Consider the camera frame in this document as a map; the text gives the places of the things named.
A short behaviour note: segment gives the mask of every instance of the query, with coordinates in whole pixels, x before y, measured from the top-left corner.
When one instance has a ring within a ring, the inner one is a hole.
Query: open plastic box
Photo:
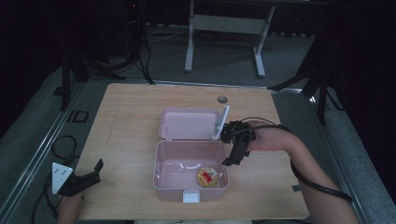
[[[164,201],[198,203],[217,200],[229,185],[226,158],[219,133],[229,107],[222,114],[211,108],[173,107],[163,111],[153,185]],[[200,169],[211,167],[219,175],[212,188],[198,184]]]

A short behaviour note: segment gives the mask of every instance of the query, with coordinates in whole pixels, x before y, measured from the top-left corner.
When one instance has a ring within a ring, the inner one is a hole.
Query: wooden table
[[[102,182],[85,191],[81,219],[267,219],[305,218],[308,212],[289,156],[253,151],[229,168],[230,186],[218,201],[185,204],[158,199],[152,184],[160,119],[166,107],[221,111],[228,98],[230,120],[261,117],[279,123],[268,90],[252,88],[110,84],[78,162],[77,175],[99,159]],[[226,144],[229,154],[232,145]]]

